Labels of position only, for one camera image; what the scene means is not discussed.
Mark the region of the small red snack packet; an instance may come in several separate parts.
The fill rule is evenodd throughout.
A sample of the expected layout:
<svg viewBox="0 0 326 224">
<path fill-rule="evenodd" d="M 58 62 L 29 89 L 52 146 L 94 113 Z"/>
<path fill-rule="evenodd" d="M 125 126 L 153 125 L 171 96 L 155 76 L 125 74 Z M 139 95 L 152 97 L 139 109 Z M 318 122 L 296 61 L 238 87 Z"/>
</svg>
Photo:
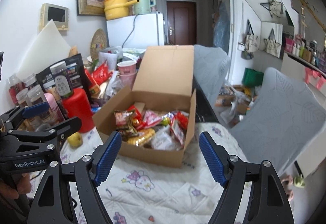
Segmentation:
<svg viewBox="0 0 326 224">
<path fill-rule="evenodd" d="M 176 119 L 179 123 L 179 126 L 183 129 L 186 130 L 188 127 L 188 117 L 186 115 L 184 115 L 183 113 L 181 113 L 180 111 L 178 111 L 176 113 Z"/>
</svg>

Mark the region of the silver purple snack pouch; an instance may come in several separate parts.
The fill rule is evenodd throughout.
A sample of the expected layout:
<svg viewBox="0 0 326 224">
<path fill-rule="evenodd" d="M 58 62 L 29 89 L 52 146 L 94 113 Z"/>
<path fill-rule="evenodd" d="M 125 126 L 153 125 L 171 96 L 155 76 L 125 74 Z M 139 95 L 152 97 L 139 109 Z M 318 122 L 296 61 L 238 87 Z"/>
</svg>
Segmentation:
<svg viewBox="0 0 326 224">
<path fill-rule="evenodd" d="M 152 149 L 164 151 L 178 151 L 181 145 L 170 135 L 170 127 L 158 130 L 150 141 Z"/>
</svg>

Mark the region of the dark spicy snack bag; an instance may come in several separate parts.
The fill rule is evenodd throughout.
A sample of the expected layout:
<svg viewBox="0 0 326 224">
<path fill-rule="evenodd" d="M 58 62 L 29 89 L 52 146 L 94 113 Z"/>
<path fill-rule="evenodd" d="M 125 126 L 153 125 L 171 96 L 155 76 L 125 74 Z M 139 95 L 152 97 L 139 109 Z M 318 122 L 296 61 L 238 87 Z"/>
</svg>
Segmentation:
<svg viewBox="0 0 326 224">
<path fill-rule="evenodd" d="M 137 136 L 138 132 L 133 126 L 133 110 L 114 111 L 116 119 L 116 130 L 121 134 L 122 137 L 128 138 Z"/>
</svg>

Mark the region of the red foil snack bag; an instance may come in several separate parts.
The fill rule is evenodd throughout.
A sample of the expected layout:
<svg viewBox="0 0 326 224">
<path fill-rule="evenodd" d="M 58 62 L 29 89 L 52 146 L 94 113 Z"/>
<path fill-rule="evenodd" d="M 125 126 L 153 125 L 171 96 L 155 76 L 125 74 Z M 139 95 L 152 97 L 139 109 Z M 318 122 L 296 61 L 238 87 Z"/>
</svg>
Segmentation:
<svg viewBox="0 0 326 224">
<path fill-rule="evenodd" d="M 138 109 L 135 107 L 135 105 L 131 105 L 128 108 L 128 111 L 132 111 L 133 112 L 133 116 L 131 118 L 132 121 L 132 125 L 133 127 L 139 131 L 141 129 L 143 129 L 145 127 L 145 123 L 143 121 L 143 116 L 141 115 L 141 113 L 138 111 Z"/>
</svg>

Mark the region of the pink red snack pouch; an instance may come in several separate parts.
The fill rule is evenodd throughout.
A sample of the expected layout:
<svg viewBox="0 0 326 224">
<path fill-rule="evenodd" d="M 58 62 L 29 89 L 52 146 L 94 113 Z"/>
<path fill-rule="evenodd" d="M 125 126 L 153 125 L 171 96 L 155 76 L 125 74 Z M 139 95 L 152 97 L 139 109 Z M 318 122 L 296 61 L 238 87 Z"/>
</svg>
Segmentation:
<svg viewBox="0 0 326 224">
<path fill-rule="evenodd" d="M 145 111 L 143 121 L 145 129 L 152 128 L 161 123 L 162 116 L 148 109 Z"/>
</svg>

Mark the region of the yellow pear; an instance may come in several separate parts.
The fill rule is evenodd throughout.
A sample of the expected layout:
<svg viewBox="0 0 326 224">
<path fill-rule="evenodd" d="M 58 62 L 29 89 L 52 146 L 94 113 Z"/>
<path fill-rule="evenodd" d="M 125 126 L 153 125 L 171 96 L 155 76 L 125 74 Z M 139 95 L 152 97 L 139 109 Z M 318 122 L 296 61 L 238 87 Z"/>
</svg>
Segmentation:
<svg viewBox="0 0 326 224">
<path fill-rule="evenodd" d="M 73 133 L 67 138 L 68 144 L 72 148 L 79 148 L 83 144 L 82 135 L 79 132 Z"/>
</svg>

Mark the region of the clear orange label jar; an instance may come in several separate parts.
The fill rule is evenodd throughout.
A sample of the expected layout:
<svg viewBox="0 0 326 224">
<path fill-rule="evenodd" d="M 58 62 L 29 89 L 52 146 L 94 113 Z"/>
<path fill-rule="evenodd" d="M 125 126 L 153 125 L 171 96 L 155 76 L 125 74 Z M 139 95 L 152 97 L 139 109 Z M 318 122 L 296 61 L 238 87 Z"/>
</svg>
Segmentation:
<svg viewBox="0 0 326 224">
<path fill-rule="evenodd" d="M 47 102 L 45 98 L 45 93 L 43 92 L 41 85 L 36 85 L 31 88 L 28 91 L 27 95 L 32 105 Z M 43 123 L 51 124 L 51 109 L 49 108 L 46 112 L 41 113 L 39 117 L 43 121 Z"/>
</svg>

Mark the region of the red cylindrical canister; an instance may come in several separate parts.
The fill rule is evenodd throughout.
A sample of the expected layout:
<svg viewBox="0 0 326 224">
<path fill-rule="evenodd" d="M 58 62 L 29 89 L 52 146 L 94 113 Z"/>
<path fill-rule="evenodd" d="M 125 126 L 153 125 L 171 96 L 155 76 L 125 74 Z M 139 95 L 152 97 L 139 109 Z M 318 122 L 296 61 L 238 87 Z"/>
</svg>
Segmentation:
<svg viewBox="0 0 326 224">
<path fill-rule="evenodd" d="M 91 105 L 84 89 L 74 89 L 72 96 L 63 99 L 62 103 L 69 118 L 79 117 L 81 119 L 79 132 L 86 133 L 95 127 Z"/>
</svg>

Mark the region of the dark lidded jar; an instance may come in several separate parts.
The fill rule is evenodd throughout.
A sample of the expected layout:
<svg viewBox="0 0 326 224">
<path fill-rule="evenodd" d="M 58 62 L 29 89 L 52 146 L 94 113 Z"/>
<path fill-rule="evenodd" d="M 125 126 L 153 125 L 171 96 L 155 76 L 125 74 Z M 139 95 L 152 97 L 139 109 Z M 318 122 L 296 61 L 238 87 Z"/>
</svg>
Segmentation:
<svg viewBox="0 0 326 224">
<path fill-rule="evenodd" d="M 60 97 L 62 99 L 71 97 L 73 95 L 73 88 L 68 75 L 66 62 L 57 62 L 50 67 L 50 71 Z"/>
</svg>

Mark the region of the white quilted tablecloth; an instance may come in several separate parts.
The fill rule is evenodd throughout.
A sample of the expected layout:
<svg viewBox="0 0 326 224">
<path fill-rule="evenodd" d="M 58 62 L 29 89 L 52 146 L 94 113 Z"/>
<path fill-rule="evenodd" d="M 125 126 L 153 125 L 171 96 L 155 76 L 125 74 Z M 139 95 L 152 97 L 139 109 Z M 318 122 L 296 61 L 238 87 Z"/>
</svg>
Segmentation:
<svg viewBox="0 0 326 224">
<path fill-rule="evenodd" d="M 199 149 L 203 131 L 229 154 L 246 156 L 230 132 L 218 123 L 197 123 L 180 168 L 168 168 L 118 156 L 98 192 L 114 223 L 207 223 L 223 188 L 214 181 Z"/>
</svg>

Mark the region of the near grey chair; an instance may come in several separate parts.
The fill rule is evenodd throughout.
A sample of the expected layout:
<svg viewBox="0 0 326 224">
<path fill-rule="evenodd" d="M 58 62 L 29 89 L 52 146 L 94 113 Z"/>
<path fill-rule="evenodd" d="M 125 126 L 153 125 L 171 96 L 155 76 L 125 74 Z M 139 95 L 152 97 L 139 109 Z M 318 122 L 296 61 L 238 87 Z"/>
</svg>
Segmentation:
<svg viewBox="0 0 326 224">
<path fill-rule="evenodd" d="M 325 131 L 325 109 L 303 81 L 267 68 L 259 95 L 230 130 L 247 160 L 268 160 L 281 175 Z"/>
</svg>

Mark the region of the grey chair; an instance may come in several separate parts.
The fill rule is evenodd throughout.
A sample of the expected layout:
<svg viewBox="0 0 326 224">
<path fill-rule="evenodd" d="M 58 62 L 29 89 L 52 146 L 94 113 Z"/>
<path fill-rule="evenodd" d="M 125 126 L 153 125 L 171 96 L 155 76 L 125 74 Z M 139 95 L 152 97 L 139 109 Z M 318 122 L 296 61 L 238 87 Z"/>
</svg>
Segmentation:
<svg viewBox="0 0 326 224">
<path fill-rule="evenodd" d="M 194 45 L 193 75 L 212 108 L 230 68 L 231 58 L 216 47 Z"/>
<path fill-rule="evenodd" d="M 268 160 L 281 175 L 325 131 L 325 109 L 303 81 L 267 68 L 259 95 L 230 130 L 247 160 Z"/>
</svg>

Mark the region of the pink paper cup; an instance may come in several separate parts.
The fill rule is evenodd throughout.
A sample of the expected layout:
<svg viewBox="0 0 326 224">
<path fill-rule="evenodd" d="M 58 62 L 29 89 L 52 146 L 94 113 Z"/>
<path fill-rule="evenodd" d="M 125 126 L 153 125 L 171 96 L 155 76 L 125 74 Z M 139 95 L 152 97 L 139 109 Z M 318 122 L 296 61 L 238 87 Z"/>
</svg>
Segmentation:
<svg viewBox="0 0 326 224">
<path fill-rule="evenodd" d="M 129 75 L 137 71 L 137 63 L 133 60 L 119 62 L 117 67 L 121 75 Z"/>
</svg>

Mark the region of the woven round mat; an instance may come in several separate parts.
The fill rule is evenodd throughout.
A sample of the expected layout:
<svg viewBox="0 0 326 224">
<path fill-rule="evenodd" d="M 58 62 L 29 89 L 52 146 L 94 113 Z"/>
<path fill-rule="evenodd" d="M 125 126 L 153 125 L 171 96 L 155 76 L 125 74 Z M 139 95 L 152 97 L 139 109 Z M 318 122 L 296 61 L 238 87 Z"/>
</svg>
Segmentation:
<svg viewBox="0 0 326 224">
<path fill-rule="evenodd" d="M 98 59 L 98 52 L 107 47 L 107 36 L 103 29 L 99 28 L 95 31 L 93 38 L 91 40 L 90 46 L 90 56 L 92 61 Z"/>
</svg>

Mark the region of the green bag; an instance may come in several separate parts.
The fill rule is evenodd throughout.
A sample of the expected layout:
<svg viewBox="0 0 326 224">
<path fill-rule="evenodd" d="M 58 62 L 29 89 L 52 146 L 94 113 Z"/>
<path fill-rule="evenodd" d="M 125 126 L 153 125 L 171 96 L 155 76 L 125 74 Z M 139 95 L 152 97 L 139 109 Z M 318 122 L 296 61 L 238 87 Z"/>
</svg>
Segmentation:
<svg viewBox="0 0 326 224">
<path fill-rule="evenodd" d="M 261 86 L 264 78 L 264 73 L 254 69 L 246 68 L 244 71 L 242 84 L 245 87 Z"/>
</svg>

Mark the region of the white refrigerator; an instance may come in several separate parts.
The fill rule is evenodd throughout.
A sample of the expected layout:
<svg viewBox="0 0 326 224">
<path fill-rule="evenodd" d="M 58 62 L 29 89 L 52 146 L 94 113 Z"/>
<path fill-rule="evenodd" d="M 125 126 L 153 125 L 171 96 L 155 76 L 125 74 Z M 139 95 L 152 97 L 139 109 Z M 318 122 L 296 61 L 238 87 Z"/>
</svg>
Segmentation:
<svg viewBox="0 0 326 224">
<path fill-rule="evenodd" d="M 111 47 L 146 49 L 165 44 L 165 21 L 162 13 L 149 13 L 107 21 Z"/>
</svg>

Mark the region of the far grey chair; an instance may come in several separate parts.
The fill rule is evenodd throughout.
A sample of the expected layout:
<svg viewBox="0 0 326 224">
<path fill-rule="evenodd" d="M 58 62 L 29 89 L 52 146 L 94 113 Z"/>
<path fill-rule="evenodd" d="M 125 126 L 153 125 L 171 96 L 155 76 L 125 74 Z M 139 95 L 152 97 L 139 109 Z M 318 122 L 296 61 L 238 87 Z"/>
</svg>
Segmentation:
<svg viewBox="0 0 326 224">
<path fill-rule="evenodd" d="M 194 45 L 193 75 L 212 108 L 230 68 L 231 58 L 216 47 Z"/>
</svg>

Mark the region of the yellow pot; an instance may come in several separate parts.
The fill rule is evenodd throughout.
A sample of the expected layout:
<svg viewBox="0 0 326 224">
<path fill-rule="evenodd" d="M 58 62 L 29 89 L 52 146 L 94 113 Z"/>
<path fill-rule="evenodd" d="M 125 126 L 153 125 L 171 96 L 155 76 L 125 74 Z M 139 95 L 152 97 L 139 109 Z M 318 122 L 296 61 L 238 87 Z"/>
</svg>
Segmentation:
<svg viewBox="0 0 326 224">
<path fill-rule="evenodd" d="M 119 19 L 129 16 L 129 6 L 138 4 L 140 0 L 105 0 L 104 12 L 106 20 Z"/>
</svg>

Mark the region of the right tote bag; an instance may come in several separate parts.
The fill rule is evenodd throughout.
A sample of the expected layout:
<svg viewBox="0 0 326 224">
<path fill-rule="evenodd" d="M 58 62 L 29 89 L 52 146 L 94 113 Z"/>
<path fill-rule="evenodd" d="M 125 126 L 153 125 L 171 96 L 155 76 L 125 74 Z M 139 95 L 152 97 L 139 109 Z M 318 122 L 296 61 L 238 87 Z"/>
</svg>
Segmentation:
<svg viewBox="0 0 326 224">
<path fill-rule="evenodd" d="M 264 51 L 274 57 L 280 58 L 281 44 L 276 41 L 274 30 L 272 29 L 268 38 L 264 39 Z"/>
</svg>

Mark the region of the tote bag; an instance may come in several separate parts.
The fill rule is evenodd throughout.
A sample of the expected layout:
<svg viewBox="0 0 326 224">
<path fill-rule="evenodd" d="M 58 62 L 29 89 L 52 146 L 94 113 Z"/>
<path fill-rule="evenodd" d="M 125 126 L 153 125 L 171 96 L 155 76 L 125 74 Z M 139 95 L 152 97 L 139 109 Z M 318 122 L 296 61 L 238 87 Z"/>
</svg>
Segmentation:
<svg viewBox="0 0 326 224">
<path fill-rule="evenodd" d="M 281 44 L 276 41 L 274 30 L 272 29 L 268 38 L 264 39 L 264 51 L 274 57 L 280 58 Z"/>
<path fill-rule="evenodd" d="M 244 41 L 244 50 L 241 57 L 245 60 L 254 58 L 254 53 L 259 49 L 259 37 L 254 34 L 250 20 L 247 20 L 247 35 Z"/>
</svg>

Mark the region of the left tote bag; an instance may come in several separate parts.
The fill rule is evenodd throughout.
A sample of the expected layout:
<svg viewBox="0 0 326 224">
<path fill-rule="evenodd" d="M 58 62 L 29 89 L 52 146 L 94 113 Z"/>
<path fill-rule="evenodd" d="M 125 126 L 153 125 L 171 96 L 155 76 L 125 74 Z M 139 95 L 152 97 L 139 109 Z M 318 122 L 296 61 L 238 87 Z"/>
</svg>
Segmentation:
<svg viewBox="0 0 326 224">
<path fill-rule="evenodd" d="M 254 34 L 250 20 L 247 20 L 247 35 L 244 41 L 244 50 L 241 57 L 245 60 L 254 58 L 254 53 L 259 49 L 259 37 Z"/>
</svg>

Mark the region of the green electric kettle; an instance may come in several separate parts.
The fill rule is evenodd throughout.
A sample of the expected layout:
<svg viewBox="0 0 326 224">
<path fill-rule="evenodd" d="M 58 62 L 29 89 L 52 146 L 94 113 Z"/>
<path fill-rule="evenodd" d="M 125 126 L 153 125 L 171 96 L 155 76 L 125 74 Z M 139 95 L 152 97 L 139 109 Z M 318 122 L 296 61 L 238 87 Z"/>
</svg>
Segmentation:
<svg viewBox="0 0 326 224">
<path fill-rule="evenodd" d="M 156 6 L 156 0 L 138 0 L 135 4 L 135 15 L 145 15 L 151 13 L 151 8 Z"/>
</svg>

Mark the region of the brown door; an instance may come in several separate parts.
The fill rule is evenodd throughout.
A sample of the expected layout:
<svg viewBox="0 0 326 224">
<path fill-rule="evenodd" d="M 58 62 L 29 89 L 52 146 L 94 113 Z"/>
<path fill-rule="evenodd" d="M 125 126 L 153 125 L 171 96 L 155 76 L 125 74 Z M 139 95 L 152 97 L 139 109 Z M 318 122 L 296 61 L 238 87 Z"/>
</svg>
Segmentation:
<svg viewBox="0 0 326 224">
<path fill-rule="evenodd" d="M 172 45 L 195 45 L 197 5 L 193 1 L 167 2 L 167 35 Z"/>
</svg>

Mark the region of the wall intercom panel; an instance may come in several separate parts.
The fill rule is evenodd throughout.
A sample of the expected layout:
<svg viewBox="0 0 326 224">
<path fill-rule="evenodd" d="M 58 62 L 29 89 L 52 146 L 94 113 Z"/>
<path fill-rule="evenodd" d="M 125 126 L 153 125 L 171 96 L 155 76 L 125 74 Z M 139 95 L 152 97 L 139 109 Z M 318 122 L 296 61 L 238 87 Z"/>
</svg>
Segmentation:
<svg viewBox="0 0 326 224">
<path fill-rule="evenodd" d="M 69 9 L 63 6 L 44 3 L 40 9 L 39 31 L 53 21 L 59 31 L 69 29 Z"/>
</svg>

